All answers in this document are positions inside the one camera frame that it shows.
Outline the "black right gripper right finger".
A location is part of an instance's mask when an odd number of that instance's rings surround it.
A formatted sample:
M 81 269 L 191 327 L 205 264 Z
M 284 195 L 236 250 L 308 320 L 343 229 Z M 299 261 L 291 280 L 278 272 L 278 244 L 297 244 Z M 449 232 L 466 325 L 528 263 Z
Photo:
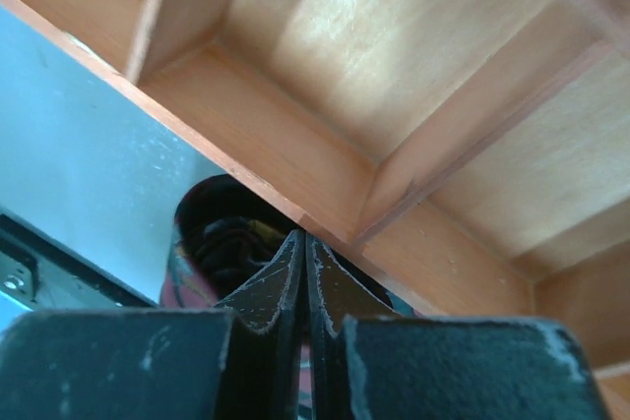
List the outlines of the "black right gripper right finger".
M 531 317 L 404 317 L 305 242 L 317 419 L 601 419 L 582 349 Z

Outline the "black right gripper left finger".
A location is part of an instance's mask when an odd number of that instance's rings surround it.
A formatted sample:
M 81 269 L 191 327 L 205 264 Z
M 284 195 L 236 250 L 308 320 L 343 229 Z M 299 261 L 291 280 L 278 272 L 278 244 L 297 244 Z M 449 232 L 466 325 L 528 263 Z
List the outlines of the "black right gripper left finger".
M 46 310 L 1 337 L 5 419 L 293 419 L 305 235 L 212 309 Z

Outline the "red patterned necktie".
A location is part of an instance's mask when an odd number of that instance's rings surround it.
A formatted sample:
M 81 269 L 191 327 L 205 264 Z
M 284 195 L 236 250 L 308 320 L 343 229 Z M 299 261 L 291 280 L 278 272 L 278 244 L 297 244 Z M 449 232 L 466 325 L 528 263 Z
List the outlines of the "red patterned necktie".
M 423 324 L 385 289 L 227 175 L 180 201 L 160 294 L 186 314 L 183 418 L 293 419 L 300 364 L 316 419 L 433 419 Z

